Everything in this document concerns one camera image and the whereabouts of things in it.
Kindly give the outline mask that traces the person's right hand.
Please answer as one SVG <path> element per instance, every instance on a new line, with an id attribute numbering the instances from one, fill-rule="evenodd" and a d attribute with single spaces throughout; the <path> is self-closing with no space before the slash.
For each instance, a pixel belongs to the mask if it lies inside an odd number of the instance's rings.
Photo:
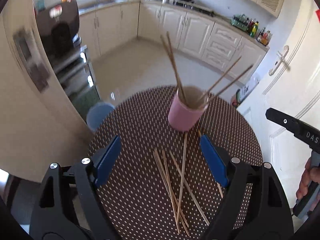
<path id="1" fill-rule="evenodd" d="M 298 190 L 296 192 L 296 197 L 298 200 L 301 200 L 308 193 L 309 184 L 314 181 L 319 183 L 319 167 L 311 168 L 311 158 L 308 159 L 305 165 L 305 170 L 302 174 Z"/>

